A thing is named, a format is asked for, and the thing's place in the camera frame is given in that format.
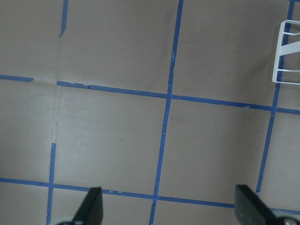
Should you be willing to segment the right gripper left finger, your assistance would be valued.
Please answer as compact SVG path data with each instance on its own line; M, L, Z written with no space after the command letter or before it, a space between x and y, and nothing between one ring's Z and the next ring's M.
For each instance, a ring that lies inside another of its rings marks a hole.
M71 220L72 225L101 225L103 221L102 188L92 187Z

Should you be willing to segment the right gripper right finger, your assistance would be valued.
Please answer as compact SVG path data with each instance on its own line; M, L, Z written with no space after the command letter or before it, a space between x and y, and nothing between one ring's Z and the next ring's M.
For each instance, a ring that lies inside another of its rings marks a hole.
M281 219L247 185L235 187L235 216L240 225L281 224Z

